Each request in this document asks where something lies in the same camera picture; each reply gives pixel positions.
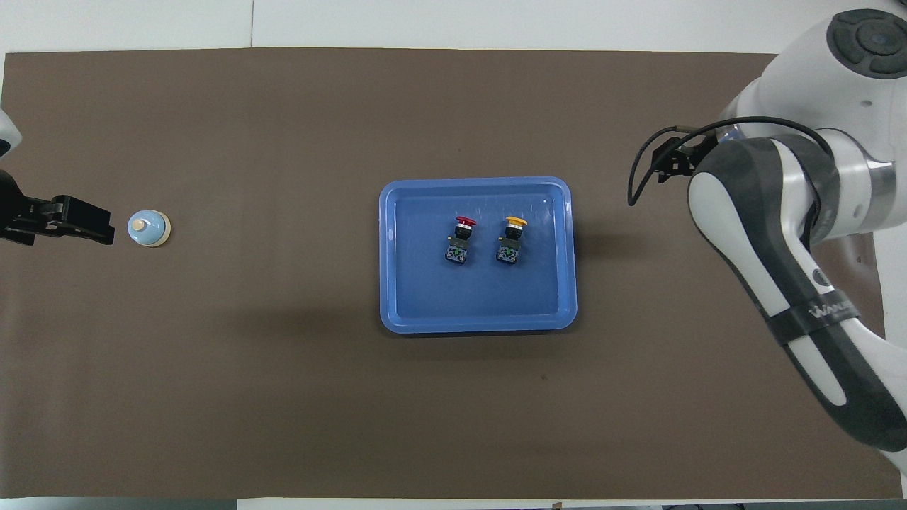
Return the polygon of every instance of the brown mat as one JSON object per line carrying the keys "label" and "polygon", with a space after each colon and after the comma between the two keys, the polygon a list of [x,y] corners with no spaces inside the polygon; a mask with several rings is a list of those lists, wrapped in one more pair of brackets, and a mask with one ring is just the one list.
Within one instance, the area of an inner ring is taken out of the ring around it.
{"label": "brown mat", "polygon": [[[699,238],[686,183],[625,203],[645,137],[711,122],[769,59],[10,55],[25,142],[4,167],[109,209],[118,237],[0,243],[0,495],[900,496]],[[501,175],[570,185],[577,320],[386,331],[382,187]],[[156,250],[125,234],[145,208],[175,227]],[[881,330],[871,238],[825,256]]]}

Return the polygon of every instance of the blue tray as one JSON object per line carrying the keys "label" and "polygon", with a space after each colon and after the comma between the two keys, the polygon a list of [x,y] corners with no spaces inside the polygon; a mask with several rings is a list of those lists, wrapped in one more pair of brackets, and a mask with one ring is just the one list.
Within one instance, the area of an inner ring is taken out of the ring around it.
{"label": "blue tray", "polygon": [[[478,221],[464,265],[444,258],[457,216]],[[506,216],[529,222],[514,265]],[[378,203],[381,320],[395,333],[566,328],[576,318],[573,218],[556,177],[394,181]]]}

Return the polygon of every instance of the black cable clip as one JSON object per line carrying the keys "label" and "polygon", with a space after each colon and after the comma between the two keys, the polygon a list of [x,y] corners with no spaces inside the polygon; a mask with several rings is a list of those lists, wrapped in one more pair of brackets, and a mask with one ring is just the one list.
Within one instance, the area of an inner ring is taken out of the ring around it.
{"label": "black cable clip", "polygon": [[0,170],[0,239],[28,246],[34,236],[72,236],[113,244],[111,214],[69,195],[51,200],[26,197],[13,177]]}
{"label": "black cable clip", "polygon": [[680,138],[673,136],[652,152],[652,168],[658,174],[658,184],[665,183],[675,175],[691,177],[697,165],[718,145],[718,138],[712,134],[696,145],[680,145]]}

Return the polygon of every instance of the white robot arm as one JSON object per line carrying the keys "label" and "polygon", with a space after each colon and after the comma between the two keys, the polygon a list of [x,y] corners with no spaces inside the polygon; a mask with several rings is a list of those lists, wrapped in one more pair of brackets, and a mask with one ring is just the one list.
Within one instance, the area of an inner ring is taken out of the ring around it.
{"label": "white robot arm", "polygon": [[907,221],[907,22],[868,9],[823,21],[724,113],[752,115],[823,146],[776,124],[719,131],[689,184],[693,220],[828,414],[907,473],[907,350],[860,322],[808,249]]}
{"label": "white robot arm", "polygon": [[0,159],[3,159],[7,152],[15,149],[15,146],[21,141],[22,134],[15,129],[15,124],[9,120],[6,113],[0,110]]}

